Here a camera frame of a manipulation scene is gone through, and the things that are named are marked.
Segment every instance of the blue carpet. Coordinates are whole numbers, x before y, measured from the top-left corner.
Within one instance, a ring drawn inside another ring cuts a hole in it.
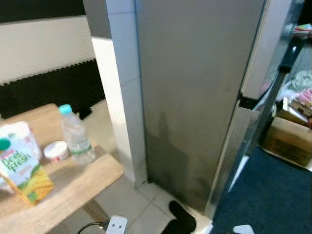
[[[257,148],[214,218],[213,234],[312,234],[312,173]]]

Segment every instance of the juice carton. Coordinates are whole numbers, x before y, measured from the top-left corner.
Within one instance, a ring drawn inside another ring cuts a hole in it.
[[[36,205],[54,185],[39,164],[30,132],[26,122],[0,128],[0,174],[23,200]]]

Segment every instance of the water bottle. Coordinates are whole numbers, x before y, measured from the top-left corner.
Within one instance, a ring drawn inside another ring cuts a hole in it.
[[[95,159],[95,154],[83,122],[73,113],[70,105],[65,104],[58,109],[63,116],[63,134],[75,162],[80,165],[92,162]]]

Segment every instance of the floor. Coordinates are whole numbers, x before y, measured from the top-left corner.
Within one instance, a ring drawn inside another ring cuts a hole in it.
[[[92,114],[84,120],[89,137],[95,139],[118,160],[106,101],[96,104],[92,109]],[[175,198],[157,185],[145,183],[135,190],[124,178],[119,179],[96,197],[96,201],[109,216],[120,215],[128,219],[126,229],[128,234],[160,234],[168,222],[174,219],[168,209],[168,204],[172,200]],[[184,204],[182,206],[196,219],[196,230],[193,233],[208,234],[211,220]],[[92,222],[92,219],[84,210],[79,209],[55,227],[51,233],[75,234],[79,228],[89,222]]]

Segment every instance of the refrigerator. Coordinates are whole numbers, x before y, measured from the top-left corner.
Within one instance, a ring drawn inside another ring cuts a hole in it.
[[[148,178],[210,218],[300,51],[303,3],[136,1]]]

